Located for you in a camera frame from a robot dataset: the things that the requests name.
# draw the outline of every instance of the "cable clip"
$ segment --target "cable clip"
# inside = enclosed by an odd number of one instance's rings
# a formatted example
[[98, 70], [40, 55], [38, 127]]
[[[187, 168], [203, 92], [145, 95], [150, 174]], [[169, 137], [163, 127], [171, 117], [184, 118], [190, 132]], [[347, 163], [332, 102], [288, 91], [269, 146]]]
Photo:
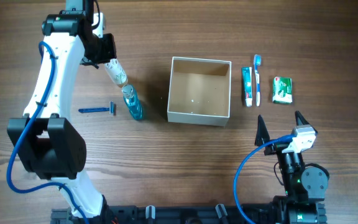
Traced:
[[66, 184], [62, 184], [61, 186], [59, 186], [59, 191], [63, 188], [63, 186], [66, 186]]
[[40, 105], [43, 106], [43, 107], [47, 107], [47, 106], [48, 106], [48, 103], [44, 103], [44, 104], [43, 104], [43, 103], [40, 103], [40, 102], [37, 102], [37, 101], [36, 101], [35, 103], [36, 103], [38, 106], [40, 106]]

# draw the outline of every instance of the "toothbrush handle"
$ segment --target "toothbrush handle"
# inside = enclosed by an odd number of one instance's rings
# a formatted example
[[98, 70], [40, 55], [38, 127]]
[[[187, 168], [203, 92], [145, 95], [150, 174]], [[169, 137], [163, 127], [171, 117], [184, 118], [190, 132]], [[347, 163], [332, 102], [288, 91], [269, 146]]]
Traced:
[[259, 106], [259, 104], [260, 104], [260, 92], [257, 92], [256, 93], [256, 106]]
[[255, 70], [255, 80], [256, 80], [256, 106], [260, 104], [260, 83], [259, 83], [259, 72]]

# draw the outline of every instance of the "toothpaste tube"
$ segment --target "toothpaste tube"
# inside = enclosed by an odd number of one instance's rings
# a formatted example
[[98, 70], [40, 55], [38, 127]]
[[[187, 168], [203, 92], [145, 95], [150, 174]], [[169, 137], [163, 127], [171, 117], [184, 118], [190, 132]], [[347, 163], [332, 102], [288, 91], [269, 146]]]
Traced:
[[246, 105], [252, 106], [252, 67], [242, 68], [242, 79], [244, 81]]

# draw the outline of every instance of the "blue wire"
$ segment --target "blue wire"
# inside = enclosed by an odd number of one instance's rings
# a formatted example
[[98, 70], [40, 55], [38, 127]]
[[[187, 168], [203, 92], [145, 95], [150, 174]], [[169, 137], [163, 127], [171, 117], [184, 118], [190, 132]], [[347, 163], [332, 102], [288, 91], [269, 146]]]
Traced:
[[274, 143], [277, 143], [277, 142], [291, 142], [292, 141], [292, 138], [295, 137], [294, 135], [292, 134], [289, 134], [289, 135], [286, 135], [286, 136], [283, 136], [281, 138], [278, 138], [278, 139], [274, 139], [274, 140], [271, 140], [261, 146], [259, 146], [258, 148], [256, 148], [255, 150], [253, 150], [250, 154], [248, 154], [248, 156], [241, 162], [237, 172], [236, 172], [236, 175], [234, 176], [234, 181], [233, 181], [233, 194], [234, 194], [234, 200], [236, 201], [236, 205], [237, 205], [237, 208], [240, 212], [240, 214], [245, 218], [245, 220], [247, 220], [248, 223], [250, 224], [255, 224], [250, 218], [248, 218], [248, 216], [244, 213], [244, 211], [242, 210], [241, 208], [241, 204], [240, 204], [240, 201], [238, 199], [238, 196], [237, 196], [237, 179], [239, 178], [240, 176], [240, 172], [241, 172], [241, 169], [242, 167], [244, 166], [244, 164], [248, 161], [248, 159], [254, 155], [257, 151], [263, 149], [264, 147], [266, 146], [269, 146], [271, 144], [274, 144]]
[[70, 197], [70, 200], [71, 200], [71, 203], [73, 204], [73, 206], [79, 211], [79, 213], [84, 218], [85, 223], [89, 224], [87, 217], [85, 216], [84, 212], [80, 209], [80, 207], [75, 203], [72, 192], [65, 184], [58, 183], [58, 182], [48, 182], [46, 184], [41, 184], [40, 186], [33, 187], [31, 189], [22, 190], [22, 189], [18, 189], [12, 182], [12, 168], [13, 168], [13, 163], [15, 161], [17, 152], [23, 145], [24, 139], [27, 136], [27, 133], [31, 130], [31, 127], [34, 124], [35, 119], [37, 118], [38, 114], [41, 112], [42, 108], [44, 107], [44, 103], [47, 100], [47, 97], [48, 97], [48, 94], [50, 91], [50, 87], [52, 86], [53, 76], [55, 75], [56, 61], [55, 61], [55, 57], [53, 54], [53, 50], [47, 43], [45, 43], [44, 41], [41, 41], [40, 44], [38, 45], [38, 48], [40, 50], [40, 54], [41, 54], [42, 58], [44, 58], [43, 46], [48, 50], [49, 54], [51, 55], [50, 61], [52, 62], [52, 67], [50, 69], [48, 84], [47, 84], [47, 87], [45, 88], [44, 94], [42, 95], [41, 101], [38, 104], [36, 111], [32, 115], [30, 121], [25, 126], [22, 134], [19, 137], [19, 140], [17, 140], [17, 143], [12, 151], [11, 158], [9, 159], [9, 163], [7, 165], [6, 181], [7, 181], [8, 186], [14, 192], [19, 193], [19, 194], [27, 194], [27, 193], [34, 192], [36, 190], [42, 189], [44, 187], [49, 187], [49, 186], [57, 186], [57, 187], [60, 187], [61, 189], [64, 189], [67, 192], [68, 196]]

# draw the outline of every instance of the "green package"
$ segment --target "green package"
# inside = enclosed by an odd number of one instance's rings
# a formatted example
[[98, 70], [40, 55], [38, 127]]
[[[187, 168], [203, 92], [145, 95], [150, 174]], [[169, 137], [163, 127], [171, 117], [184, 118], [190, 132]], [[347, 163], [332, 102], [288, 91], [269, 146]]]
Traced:
[[292, 79], [275, 77], [273, 80], [273, 103], [292, 103]]

